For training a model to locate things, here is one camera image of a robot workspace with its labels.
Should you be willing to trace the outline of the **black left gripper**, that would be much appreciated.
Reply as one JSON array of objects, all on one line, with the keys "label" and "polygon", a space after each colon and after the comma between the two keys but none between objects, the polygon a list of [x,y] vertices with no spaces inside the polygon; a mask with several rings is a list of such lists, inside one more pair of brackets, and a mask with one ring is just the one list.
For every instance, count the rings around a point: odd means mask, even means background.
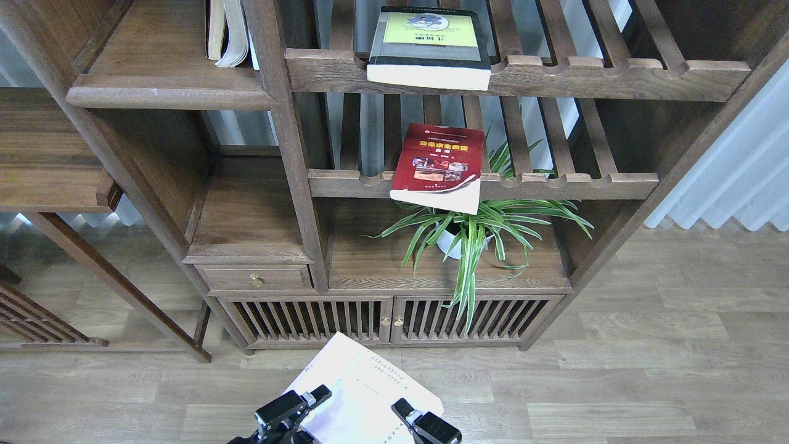
[{"label": "black left gripper", "polygon": [[313,408],[332,396],[326,385],[310,392],[282,394],[255,412],[258,429],[253,435],[235,437],[230,443],[316,443],[316,439],[300,425]]}]

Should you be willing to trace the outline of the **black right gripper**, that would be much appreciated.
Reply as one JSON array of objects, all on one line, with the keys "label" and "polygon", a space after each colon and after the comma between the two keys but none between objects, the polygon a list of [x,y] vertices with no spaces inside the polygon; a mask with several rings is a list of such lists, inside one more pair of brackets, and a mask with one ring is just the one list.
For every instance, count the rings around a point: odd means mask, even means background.
[{"label": "black right gripper", "polygon": [[462,443],[459,429],[446,422],[431,411],[423,414],[401,397],[392,404],[395,416],[412,428],[416,443]]}]

